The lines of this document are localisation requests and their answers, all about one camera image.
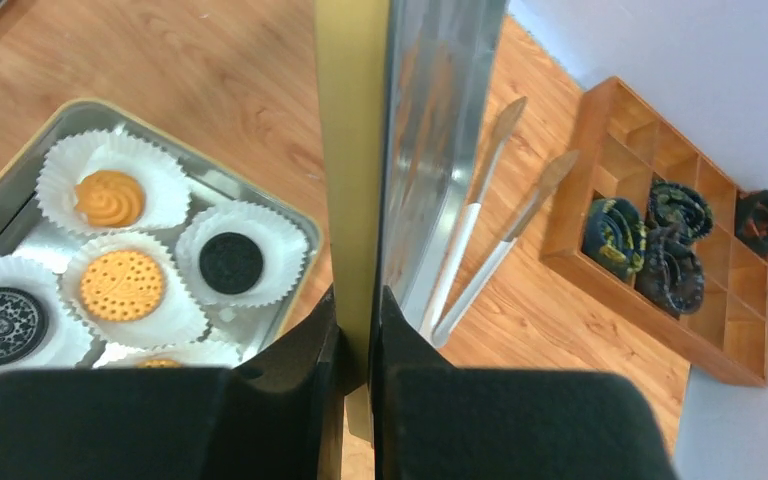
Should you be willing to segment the black sandwich cookie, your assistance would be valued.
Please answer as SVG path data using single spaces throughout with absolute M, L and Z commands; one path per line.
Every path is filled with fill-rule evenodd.
M 211 237 L 201 248 L 199 272 L 206 284 L 225 295 L 251 290 L 264 272 L 264 255 L 248 236 L 223 232 Z
M 0 366 L 32 353 L 49 324 L 48 312 L 39 299 L 22 289 L 0 287 Z

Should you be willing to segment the gold cookie tin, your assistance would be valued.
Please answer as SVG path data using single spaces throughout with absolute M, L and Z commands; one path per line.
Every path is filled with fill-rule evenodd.
M 0 177 L 0 374 L 237 367 L 275 341 L 320 245 L 216 162 L 69 103 Z

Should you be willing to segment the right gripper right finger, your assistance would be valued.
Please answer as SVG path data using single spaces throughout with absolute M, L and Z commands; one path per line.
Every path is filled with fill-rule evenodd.
M 601 371 L 457 367 L 381 293 L 371 362 L 379 479 L 672 479 L 653 411 Z

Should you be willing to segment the round dotted biscuit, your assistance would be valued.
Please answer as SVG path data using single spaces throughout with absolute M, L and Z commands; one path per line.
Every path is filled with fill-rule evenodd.
M 182 364 L 172 359 L 148 359 L 136 364 L 137 368 L 180 368 Z
M 79 287 L 81 303 L 91 315 L 109 322 L 132 322 L 159 307 L 166 277 L 148 254 L 116 250 L 91 261 Z

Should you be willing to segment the swirl butter cookie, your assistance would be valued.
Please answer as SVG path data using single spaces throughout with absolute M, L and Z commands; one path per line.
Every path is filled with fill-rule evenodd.
M 132 176 L 99 170 L 74 187 L 75 210 L 93 227 L 127 227 L 143 214 L 145 192 Z

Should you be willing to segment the silver tin lid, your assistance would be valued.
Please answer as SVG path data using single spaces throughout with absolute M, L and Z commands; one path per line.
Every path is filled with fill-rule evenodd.
M 373 437 L 390 293 L 422 328 L 473 178 L 504 1 L 318 1 L 319 115 L 349 431 Z

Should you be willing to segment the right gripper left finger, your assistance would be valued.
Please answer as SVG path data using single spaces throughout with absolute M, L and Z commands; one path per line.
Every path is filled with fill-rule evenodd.
M 332 293 L 234 367 L 0 374 L 0 479 L 336 479 Z

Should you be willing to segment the metal tongs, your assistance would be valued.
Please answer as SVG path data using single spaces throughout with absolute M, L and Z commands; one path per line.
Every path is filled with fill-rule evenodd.
M 578 153 L 570 151 L 544 161 L 539 172 L 526 179 L 522 197 L 514 201 L 508 211 L 491 211 L 502 205 L 501 196 L 491 192 L 493 187 L 501 184 L 496 173 L 497 165 L 528 102 L 526 96 L 517 98 L 502 108 L 491 123 L 483 156 L 455 223 L 453 239 L 419 327 L 421 336 L 436 349 L 449 342 L 485 285 L 578 160 Z M 458 287 L 456 281 L 462 263 L 475 239 L 493 240 L 494 243 L 486 245 L 481 264 L 464 274 L 465 284 Z

